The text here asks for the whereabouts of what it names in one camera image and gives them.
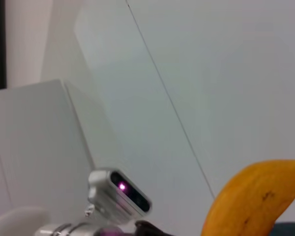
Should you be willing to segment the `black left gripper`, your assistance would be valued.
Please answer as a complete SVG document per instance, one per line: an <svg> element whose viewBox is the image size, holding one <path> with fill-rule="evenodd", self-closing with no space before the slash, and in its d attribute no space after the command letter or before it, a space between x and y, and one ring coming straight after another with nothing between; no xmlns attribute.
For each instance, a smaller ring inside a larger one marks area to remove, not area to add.
<svg viewBox="0 0 295 236"><path fill-rule="evenodd" d="M154 226L152 223L140 220L135 222L136 236L173 236Z"/></svg>

